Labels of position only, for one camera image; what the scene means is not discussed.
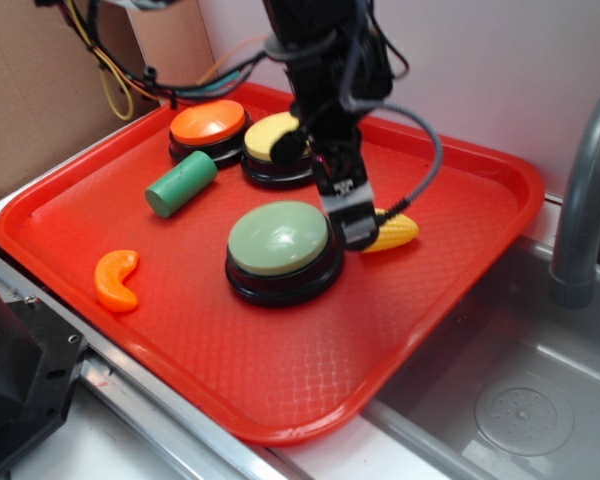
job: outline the yellow corn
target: yellow corn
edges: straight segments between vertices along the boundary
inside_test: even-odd
[[[376,213],[385,213],[386,210],[376,208]],[[380,252],[390,248],[399,247],[418,236],[420,229],[416,222],[403,214],[398,214],[380,227],[380,234],[374,243],[364,249],[362,253]]]

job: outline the cardboard box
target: cardboard box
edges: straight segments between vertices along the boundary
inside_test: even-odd
[[[163,81],[188,80],[213,62],[195,0],[137,13],[136,23],[140,43],[162,39],[149,61]],[[104,2],[99,25],[112,54],[141,73],[145,61],[127,11]],[[124,110],[124,97],[114,89]],[[157,105],[134,98],[136,116]],[[59,10],[0,0],[0,198],[124,125],[109,108],[97,62]]]

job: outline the sink drain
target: sink drain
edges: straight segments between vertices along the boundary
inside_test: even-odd
[[[485,437],[516,455],[543,455],[571,435],[573,413],[551,384],[528,376],[492,383],[480,393],[476,421]]]

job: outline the white wall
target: white wall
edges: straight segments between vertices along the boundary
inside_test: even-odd
[[[214,56],[270,30],[260,0],[199,0]],[[411,74],[392,101],[442,134],[518,155],[561,195],[600,98],[600,0],[377,0]],[[282,67],[252,77],[287,89]]]

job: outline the plastic tray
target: plastic tray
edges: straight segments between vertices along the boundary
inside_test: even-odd
[[[245,85],[233,98],[255,120],[291,97]],[[239,166],[169,219],[144,189],[173,167],[162,107],[12,201],[0,245],[93,325],[239,438],[293,444],[355,416],[536,214],[544,188],[524,161],[444,139],[445,166],[407,212],[420,236],[398,249],[347,253],[322,296],[267,309],[234,296],[226,240],[245,213],[296,199],[319,206],[314,186],[268,191]],[[422,178],[432,146],[419,131],[362,123],[376,206],[389,207]],[[138,308],[112,314],[93,273],[105,253],[135,249],[125,284]]]

